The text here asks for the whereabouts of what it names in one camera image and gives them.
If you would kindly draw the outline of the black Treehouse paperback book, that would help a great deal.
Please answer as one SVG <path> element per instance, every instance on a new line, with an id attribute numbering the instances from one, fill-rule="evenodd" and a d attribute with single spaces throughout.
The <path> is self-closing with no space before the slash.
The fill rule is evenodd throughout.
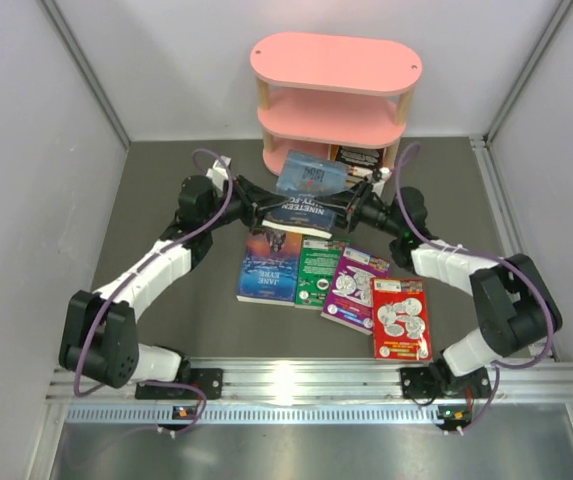
<path id="1" fill-rule="evenodd" d="M 328 160 L 343 165 L 347 182 L 358 183 L 383 165 L 386 149 L 359 148 L 331 145 Z"/>

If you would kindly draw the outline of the blue bottom book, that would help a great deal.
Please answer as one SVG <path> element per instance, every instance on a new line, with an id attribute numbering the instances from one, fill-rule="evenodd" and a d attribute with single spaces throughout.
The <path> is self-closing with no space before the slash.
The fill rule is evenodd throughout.
<path id="1" fill-rule="evenodd" d="M 293 306 L 302 235 L 261 228 L 247 239 L 236 297 L 242 302 Z"/>

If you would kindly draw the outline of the dark blue Nineteen Eighty-Four book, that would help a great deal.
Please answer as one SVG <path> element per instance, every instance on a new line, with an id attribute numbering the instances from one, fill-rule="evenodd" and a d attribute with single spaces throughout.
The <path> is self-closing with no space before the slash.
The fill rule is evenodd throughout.
<path id="1" fill-rule="evenodd" d="M 276 193 L 287 202 L 268 212 L 262 225 L 330 239 L 336 214 L 315 198 L 344 191 L 346 179 L 346 169 L 335 162 L 291 150 L 276 184 Z"/>

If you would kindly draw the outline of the green paperback book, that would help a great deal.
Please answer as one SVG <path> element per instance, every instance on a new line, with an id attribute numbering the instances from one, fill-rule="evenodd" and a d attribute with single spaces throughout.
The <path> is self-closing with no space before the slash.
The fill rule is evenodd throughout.
<path id="1" fill-rule="evenodd" d="M 348 238 L 305 236 L 299 260 L 295 306 L 321 310 Z"/>

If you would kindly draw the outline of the purple cartoon paperback book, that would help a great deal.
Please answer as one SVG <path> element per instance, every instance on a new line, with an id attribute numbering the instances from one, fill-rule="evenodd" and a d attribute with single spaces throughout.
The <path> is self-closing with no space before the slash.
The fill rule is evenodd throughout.
<path id="1" fill-rule="evenodd" d="M 389 269 L 389 261 L 353 247 L 345 247 L 321 317 L 371 335 L 372 280 L 387 277 Z"/>

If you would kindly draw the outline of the red cartoon paperback book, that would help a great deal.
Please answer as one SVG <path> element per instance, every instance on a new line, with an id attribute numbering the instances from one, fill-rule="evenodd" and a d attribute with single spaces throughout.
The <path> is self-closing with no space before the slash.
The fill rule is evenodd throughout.
<path id="1" fill-rule="evenodd" d="M 429 362 L 433 359 L 425 283 L 420 279 L 374 278 L 374 358 Z"/>

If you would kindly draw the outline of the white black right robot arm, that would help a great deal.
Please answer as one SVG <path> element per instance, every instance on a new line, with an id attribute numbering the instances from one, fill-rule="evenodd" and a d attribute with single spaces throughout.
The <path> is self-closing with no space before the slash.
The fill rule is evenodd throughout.
<path id="1" fill-rule="evenodd" d="M 336 225 L 354 230 L 363 223 L 391 235 L 389 250 L 398 267 L 471 296 L 477 328 L 428 365 L 438 395 L 462 391 L 487 364 L 538 341 L 549 353 L 563 319 L 529 256 L 499 258 L 440 240 L 426 226 L 424 197 L 414 187 L 399 188 L 385 203 L 363 181 L 323 201 L 336 213 Z"/>

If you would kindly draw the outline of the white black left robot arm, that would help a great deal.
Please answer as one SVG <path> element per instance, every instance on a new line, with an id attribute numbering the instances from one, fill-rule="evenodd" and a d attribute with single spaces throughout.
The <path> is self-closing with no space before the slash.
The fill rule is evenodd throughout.
<path id="1" fill-rule="evenodd" d="M 286 197 L 242 176 L 218 182 L 196 175 L 182 184 L 171 224 L 151 250 L 111 283 L 94 292 L 78 291 L 69 301 L 58 362 L 100 386 L 176 382 L 184 356 L 139 342 L 137 322 L 175 281 L 195 269 L 213 245 L 212 232 L 239 221 L 261 225 Z"/>

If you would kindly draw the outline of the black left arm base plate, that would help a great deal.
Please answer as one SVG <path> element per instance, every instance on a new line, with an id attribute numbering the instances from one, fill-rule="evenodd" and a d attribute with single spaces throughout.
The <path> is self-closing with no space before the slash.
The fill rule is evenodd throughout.
<path id="1" fill-rule="evenodd" d="M 188 384 L 200 389 L 208 400 L 221 398 L 224 371 L 220 368 L 187 367 L 179 373 L 175 383 Z M 139 384 L 135 390 L 137 400 L 197 400 L 199 396 L 189 389 Z"/>

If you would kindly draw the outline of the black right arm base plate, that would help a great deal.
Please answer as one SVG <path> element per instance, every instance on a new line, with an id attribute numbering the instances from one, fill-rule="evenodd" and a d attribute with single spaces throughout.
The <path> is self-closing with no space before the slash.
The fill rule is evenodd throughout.
<path id="1" fill-rule="evenodd" d="M 456 377 L 433 366 L 405 367 L 400 369 L 402 397 L 417 403 L 429 400 L 474 400 L 489 397 L 492 385 L 484 368 L 462 377 Z"/>

